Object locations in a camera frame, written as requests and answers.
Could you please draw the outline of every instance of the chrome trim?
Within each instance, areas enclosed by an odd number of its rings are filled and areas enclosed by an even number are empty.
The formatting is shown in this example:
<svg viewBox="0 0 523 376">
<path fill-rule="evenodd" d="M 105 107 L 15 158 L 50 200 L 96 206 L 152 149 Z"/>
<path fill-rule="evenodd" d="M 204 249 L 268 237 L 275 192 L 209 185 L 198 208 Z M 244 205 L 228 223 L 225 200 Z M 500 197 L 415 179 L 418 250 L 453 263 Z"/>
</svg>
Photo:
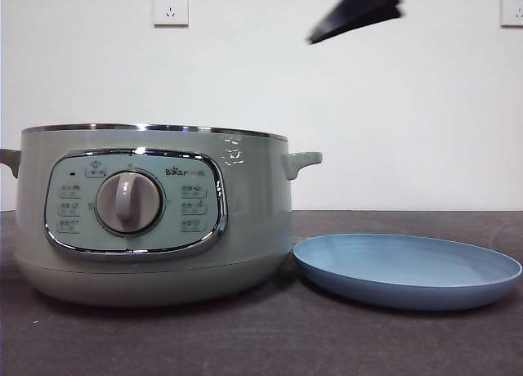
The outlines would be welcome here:
<svg viewBox="0 0 523 376">
<path fill-rule="evenodd" d="M 223 183 L 223 176 L 221 174 L 221 169 L 217 165 L 214 160 L 209 157 L 208 155 L 201 154 L 198 152 L 188 152 L 188 151 L 177 151 L 177 150 L 156 150 L 156 149 L 143 149 L 140 148 L 139 152 L 138 148 L 135 149 L 93 149 L 93 150 L 76 150 L 71 151 L 70 153 L 64 155 L 63 157 L 60 157 L 55 164 L 51 168 L 51 174 L 49 175 L 49 181 L 47 183 L 47 193 L 46 193 L 46 201 L 44 204 L 44 210 L 43 210 L 43 226 L 45 229 L 46 237 L 49 240 L 49 242 L 56 246 L 59 250 L 65 250 L 68 251 L 69 254 L 75 256 L 75 257 L 81 257 L 81 258 L 87 258 L 90 260 L 93 260 L 95 257 L 96 260 L 105 260 L 108 262 L 115 262 L 115 261 L 125 261 L 128 260 L 130 262 L 136 262 L 138 258 L 140 258 L 142 261 L 149 261 L 149 260 L 158 260 L 160 258 L 166 258 L 166 257 L 184 257 L 193 255 L 196 253 L 201 253 L 204 250 L 212 247 L 224 234 L 226 228 L 227 228 L 227 222 L 228 222 L 228 209 L 227 209 L 227 198 L 226 198 L 226 191 Z M 124 251 L 103 251 L 103 250 L 95 250 L 95 249 L 88 249 L 88 248 L 79 248 L 75 247 L 70 244 L 63 243 L 59 241 L 51 231 L 51 228 L 47 224 L 47 199 L 49 197 L 49 190 L 51 187 L 51 177 L 52 173 L 58 163 L 63 161 L 64 159 L 68 158 L 77 158 L 77 157 L 83 157 L 83 156 L 94 156 L 94 155 L 111 155 L 111 154 L 139 154 L 139 155 L 155 155 L 155 156 L 167 156 L 167 157 L 174 157 L 174 158 L 184 158 L 184 159 L 197 159 L 201 160 L 202 162 L 206 163 L 209 168 L 211 169 L 211 172 L 214 176 L 214 182 L 216 187 L 216 193 L 217 193 L 217 203 L 218 203 L 218 217 L 217 221 L 214 225 L 214 227 L 209 231 L 204 237 L 201 239 L 181 245 L 178 247 L 166 247 L 166 248 L 156 248 L 156 249 L 126 249 Z M 158 224 L 159 219 L 155 221 L 152 227 L 154 227 L 156 224 Z M 145 234 L 147 231 L 143 231 L 140 233 L 140 235 Z"/>
<path fill-rule="evenodd" d="M 248 137 L 268 137 L 278 141 L 288 141 L 287 137 L 275 133 L 248 131 L 234 128 L 214 128 L 185 125 L 163 125 L 163 124 L 118 124 L 118 123 L 98 123 L 98 124 L 57 124 L 43 125 L 40 127 L 26 128 L 22 135 L 33 132 L 45 131 L 73 131 L 73 130 L 97 130 L 97 129 L 131 129 L 136 131 L 176 131 L 176 132 L 202 132 L 202 133 L 227 133 L 233 135 L 245 135 Z"/>
</svg>

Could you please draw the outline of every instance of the button icon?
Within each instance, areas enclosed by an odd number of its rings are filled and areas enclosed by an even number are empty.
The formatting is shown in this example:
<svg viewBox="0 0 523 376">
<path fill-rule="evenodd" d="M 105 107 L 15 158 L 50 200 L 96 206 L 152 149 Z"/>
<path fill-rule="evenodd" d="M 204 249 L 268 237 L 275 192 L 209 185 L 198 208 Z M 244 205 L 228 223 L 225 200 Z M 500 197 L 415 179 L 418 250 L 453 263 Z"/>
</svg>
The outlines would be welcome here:
<svg viewBox="0 0 523 376">
<path fill-rule="evenodd" d="M 105 177 L 105 168 L 85 168 L 85 177 L 90 177 L 90 178 Z"/>
<path fill-rule="evenodd" d="M 181 197 L 183 199 L 205 198 L 207 197 L 207 190 L 202 186 L 183 186 Z"/>
<path fill-rule="evenodd" d="M 79 223 L 80 221 L 78 219 L 63 220 L 60 221 L 56 229 L 58 233 L 78 234 L 80 233 Z"/>
<path fill-rule="evenodd" d="M 61 186 L 58 195 L 62 199 L 80 199 L 82 197 L 81 189 L 78 184 L 71 186 Z"/>
<path fill-rule="evenodd" d="M 187 219 L 181 222 L 182 232 L 196 232 L 204 231 L 207 227 L 207 222 L 203 219 Z"/>
<path fill-rule="evenodd" d="M 60 217 L 79 217 L 78 202 L 74 203 L 60 203 L 58 206 L 58 215 Z"/>
<path fill-rule="evenodd" d="M 207 212 L 207 205 L 202 199 L 186 201 L 181 204 L 182 215 L 204 215 Z"/>
</svg>

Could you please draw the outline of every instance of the electrical outlet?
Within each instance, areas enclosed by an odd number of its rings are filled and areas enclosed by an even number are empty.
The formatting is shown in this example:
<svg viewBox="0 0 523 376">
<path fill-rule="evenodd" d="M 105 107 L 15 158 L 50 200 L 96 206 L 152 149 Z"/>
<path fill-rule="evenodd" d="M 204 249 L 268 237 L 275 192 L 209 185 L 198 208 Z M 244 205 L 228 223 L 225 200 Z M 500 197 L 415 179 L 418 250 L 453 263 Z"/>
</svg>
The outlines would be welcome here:
<svg viewBox="0 0 523 376">
<path fill-rule="evenodd" d="M 523 26 L 523 0 L 501 0 L 501 26 Z"/>
<path fill-rule="evenodd" d="M 154 26 L 188 26 L 189 0 L 153 0 Z"/>
</svg>

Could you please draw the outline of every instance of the dark gray table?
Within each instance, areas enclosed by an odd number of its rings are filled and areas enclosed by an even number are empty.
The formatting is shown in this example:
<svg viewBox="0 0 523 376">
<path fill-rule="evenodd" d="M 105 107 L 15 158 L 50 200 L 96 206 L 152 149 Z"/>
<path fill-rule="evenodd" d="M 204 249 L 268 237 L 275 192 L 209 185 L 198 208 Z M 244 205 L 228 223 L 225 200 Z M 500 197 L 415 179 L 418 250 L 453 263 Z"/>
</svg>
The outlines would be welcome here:
<svg viewBox="0 0 523 376">
<path fill-rule="evenodd" d="M 104 309 L 31 289 L 2 213 L 2 375 L 523 375 L 523 282 L 470 311 L 371 307 L 306 282 L 289 258 L 270 281 L 209 302 Z M 298 211 L 295 240 L 401 233 L 493 248 L 523 261 L 523 212 Z"/>
</svg>

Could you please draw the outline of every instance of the pot rim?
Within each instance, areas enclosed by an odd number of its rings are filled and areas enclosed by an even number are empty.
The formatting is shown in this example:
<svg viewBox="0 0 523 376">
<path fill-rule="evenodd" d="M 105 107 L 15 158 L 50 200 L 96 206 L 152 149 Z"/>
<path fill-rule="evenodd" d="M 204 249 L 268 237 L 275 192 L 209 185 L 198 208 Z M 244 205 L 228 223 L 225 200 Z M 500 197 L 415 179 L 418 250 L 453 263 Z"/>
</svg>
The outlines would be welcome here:
<svg viewBox="0 0 523 376">
<path fill-rule="evenodd" d="M 275 133 L 249 131 L 234 128 L 215 128 L 187 125 L 167 124 L 125 124 L 125 123 L 78 123 L 78 124 L 55 124 L 42 125 L 26 128 L 22 135 L 33 132 L 46 131 L 73 131 L 73 130 L 98 130 L 98 129 L 131 129 L 136 131 L 176 131 L 176 132 L 201 132 L 201 133 L 229 133 L 234 135 L 245 135 L 249 137 L 267 137 L 278 141 L 288 141 L 287 137 Z"/>
</svg>

